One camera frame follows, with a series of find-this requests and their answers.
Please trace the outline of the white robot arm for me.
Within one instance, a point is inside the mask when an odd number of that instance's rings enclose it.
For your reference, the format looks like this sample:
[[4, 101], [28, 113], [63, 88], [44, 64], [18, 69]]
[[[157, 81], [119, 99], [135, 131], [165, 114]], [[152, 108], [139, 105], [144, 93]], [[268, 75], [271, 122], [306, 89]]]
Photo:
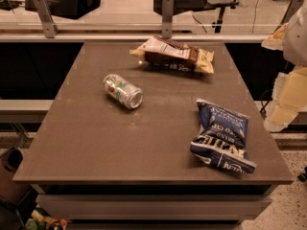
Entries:
[[302, 6], [261, 46], [282, 51], [283, 58], [295, 66], [289, 74], [277, 75], [264, 121], [267, 131], [279, 132], [307, 106], [307, 8]]

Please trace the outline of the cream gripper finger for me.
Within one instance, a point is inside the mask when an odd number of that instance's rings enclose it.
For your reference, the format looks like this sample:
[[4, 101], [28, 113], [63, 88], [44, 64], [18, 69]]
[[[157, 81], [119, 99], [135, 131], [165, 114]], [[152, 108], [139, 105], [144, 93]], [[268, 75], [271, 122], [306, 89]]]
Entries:
[[279, 132], [307, 106], [307, 67], [296, 66], [289, 74], [279, 73], [268, 104], [264, 128]]
[[284, 49], [284, 37], [287, 27], [287, 23], [283, 24], [272, 35], [263, 40], [261, 46], [270, 50], [282, 51]]

